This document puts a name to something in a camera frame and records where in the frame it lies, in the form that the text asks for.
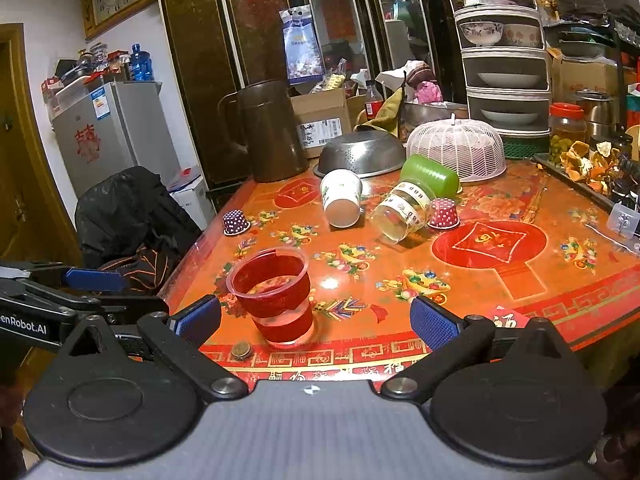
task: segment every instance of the blue gripper pad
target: blue gripper pad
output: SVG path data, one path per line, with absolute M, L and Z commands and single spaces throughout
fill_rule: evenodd
M 409 310 L 411 329 L 435 351 L 460 334 L 463 321 L 428 298 L 417 296 Z
M 167 326 L 195 348 L 200 348 L 220 328 L 220 320 L 222 320 L 220 302 L 214 295 L 207 294 L 170 316 Z
M 69 269 L 64 275 L 64 282 L 76 290 L 99 292 L 121 292 L 127 286 L 122 274 L 110 270 Z

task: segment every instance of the blue water bottle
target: blue water bottle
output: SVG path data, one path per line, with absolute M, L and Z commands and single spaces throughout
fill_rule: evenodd
M 136 81 L 153 81 L 154 70 L 151 66 L 151 56 L 148 52 L 140 50 L 140 44 L 131 47 L 131 73 Z

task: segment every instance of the pickle jar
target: pickle jar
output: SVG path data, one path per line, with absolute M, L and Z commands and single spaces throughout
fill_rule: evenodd
M 584 110 L 578 105 L 554 103 L 549 108 L 549 161 L 560 164 L 560 155 L 568 152 L 576 140 L 586 142 Z

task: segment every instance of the tray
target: tray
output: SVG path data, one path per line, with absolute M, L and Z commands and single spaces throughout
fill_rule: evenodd
M 567 183 L 569 186 L 573 187 L 578 192 L 582 193 L 585 197 L 591 200 L 595 205 L 603 208 L 607 213 L 611 213 L 611 210 L 613 209 L 613 202 L 611 200 L 609 200 L 604 195 L 601 195 L 600 193 L 595 192 L 586 184 L 583 184 L 581 182 L 574 182 L 573 180 L 571 180 L 562 168 L 560 168 L 559 166 L 556 166 L 552 162 L 549 162 L 548 153 L 537 153 L 533 156 L 533 160 L 541 164 L 554 177 L 559 178 L 560 180 Z

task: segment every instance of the door frame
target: door frame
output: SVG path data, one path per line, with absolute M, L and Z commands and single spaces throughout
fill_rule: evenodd
M 66 264 L 79 264 L 81 257 L 76 230 L 66 212 L 58 186 L 56 186 L 53 179 L 33 111 L 24 49 L 24 25 L 22 23 L 0 23 L 1 43 L 7 44 L 9 47 L 18 122 L 20 123 L 25 147 L 29 155 L 31 171 L 36 177 L 40 193 L 55 228 L 54 232 L 57 235 L 60 247 L 59 252 L 66 256 Z

